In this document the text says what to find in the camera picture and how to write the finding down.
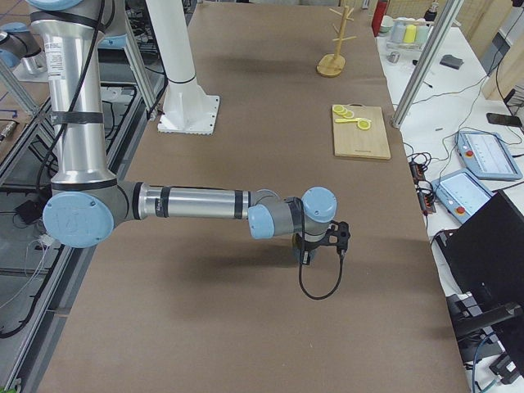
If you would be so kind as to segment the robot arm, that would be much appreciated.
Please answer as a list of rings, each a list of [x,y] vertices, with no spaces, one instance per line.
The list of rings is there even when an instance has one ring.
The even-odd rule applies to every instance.
[[[46,57],[28,26],[11,22],[1,26],[1,60],[13,69],[22,64],[30,75],[47,71]]]
[[[106,157],[97,45],[125,32],[124,4],[32,1],[29,9],[31,24],[44,42],[53,151],[58,159],[43,223],[60,243],[95,246],[119,224],[150,216],[244,219],[254,238],[291,234],[307,251],[346,234],[334,219],[337,200],[324,187],[283,199],[267,189],[250,192],[118,180]]]

